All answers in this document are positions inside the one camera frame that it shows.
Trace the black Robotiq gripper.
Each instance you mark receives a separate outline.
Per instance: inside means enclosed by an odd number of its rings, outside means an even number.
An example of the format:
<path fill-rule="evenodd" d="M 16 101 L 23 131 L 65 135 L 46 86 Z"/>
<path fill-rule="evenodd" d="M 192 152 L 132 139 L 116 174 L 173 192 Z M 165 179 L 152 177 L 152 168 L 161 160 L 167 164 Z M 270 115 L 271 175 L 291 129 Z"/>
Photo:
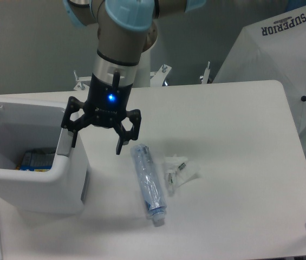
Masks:
<path fill-rule="evenodd" d="M 126 111 L 132 85 L 119 86 L 119 81 L 118 73 L 115 73 L 111 83 L 105 83 L 92 75 L 86 102 L 81 102 L 74 96 L 69 97 L 61 127 L 73 135 L 72 148 L 76 146 L 78 132 L 89 125 L 112 128 L 114 123 L 114 130 L 119 136 L 116 155 L 121 153 L 122 147 L 130 140 L 138 139 L 141 111 L 139 109 Z M 71 115 L 81 109 L 84 114 L 72 121 Z M 122 124 L 126 118 L 132 123 L 129 131 Z"/>

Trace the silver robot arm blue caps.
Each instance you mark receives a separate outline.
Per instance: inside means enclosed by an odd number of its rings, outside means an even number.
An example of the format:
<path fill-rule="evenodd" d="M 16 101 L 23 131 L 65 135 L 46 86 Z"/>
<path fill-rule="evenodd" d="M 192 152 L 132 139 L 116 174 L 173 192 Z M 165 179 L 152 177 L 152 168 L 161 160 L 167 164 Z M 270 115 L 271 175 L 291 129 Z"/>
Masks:
<path fill-rule="evenodd" d="M 90 125 L 114 129 L 119 136 L 116 154 L 137 140 L 141 125 L 138 109 L 127 111 L 141 54 L 154 19 L 201 8 L 205 1 L 64 1 L 71 21 L 98 24 L 98 47 L 85 102 L 68 99 L 61 127 L 72 135 Z"/>

